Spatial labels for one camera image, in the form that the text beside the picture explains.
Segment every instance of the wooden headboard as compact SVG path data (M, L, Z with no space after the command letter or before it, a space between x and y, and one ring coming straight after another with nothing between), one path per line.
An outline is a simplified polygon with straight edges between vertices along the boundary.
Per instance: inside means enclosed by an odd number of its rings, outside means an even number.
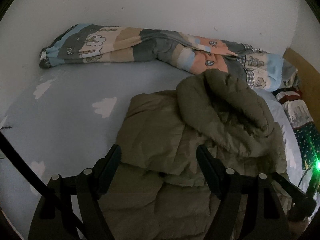
M283 57L298 69L302 99L320 131L320 73L293 49L288 48Z

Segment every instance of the bed sheet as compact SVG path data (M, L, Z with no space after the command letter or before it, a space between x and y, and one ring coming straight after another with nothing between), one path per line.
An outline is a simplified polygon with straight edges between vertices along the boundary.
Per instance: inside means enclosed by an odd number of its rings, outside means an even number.
M133 96L175 89L190 75L161 61L57 66L12 104L2 122L12 128L3 133L44 183L55 173L73 176L105 156ZM256 92L282 128L288 175L297 185L302 164L291 125L272 93ZM26 239L39 198L7 159L0 160L1 206Z

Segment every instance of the blanket tag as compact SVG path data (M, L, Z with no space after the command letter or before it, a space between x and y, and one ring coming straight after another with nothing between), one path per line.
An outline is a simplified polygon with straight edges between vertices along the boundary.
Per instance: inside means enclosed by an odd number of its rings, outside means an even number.
M43 59L45 59L46 57L47 57L47 52L44 51L44 52L41 53L40 60L43 60Z

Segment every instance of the round joint pin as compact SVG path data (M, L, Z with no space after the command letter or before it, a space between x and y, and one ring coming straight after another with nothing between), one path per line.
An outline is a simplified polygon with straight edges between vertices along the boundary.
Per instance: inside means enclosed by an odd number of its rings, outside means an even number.
M51 179L52 180L57 180L57 179L59 179L59 174L54 174L54 175L52 175L52 177L51 177Z
M260 174L259 174L259 177L260 177L260 179L266 179L266 178L267 178L267 175L264 174L264 173L260 173Z
M91 174L92 173L92 169L90 169L90 168L87 168L87 169L85 169L84 171L83 171L83 174L84 175L89 175L89 174Z
M227 169L226 169L226 173L229 174L229 175L232 175L232 174L235 173L235 170L232 169L232 168L227 168Z

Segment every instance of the white wall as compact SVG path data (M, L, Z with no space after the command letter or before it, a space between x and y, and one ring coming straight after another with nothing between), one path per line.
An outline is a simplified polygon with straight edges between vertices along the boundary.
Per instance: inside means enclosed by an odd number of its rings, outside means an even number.
M0 22L0 118L41 75L38 54L83 22L182 31L283 54L299 0L15 0Z
M305 0L300 0L297 27L290 47L320 73L320 23Z

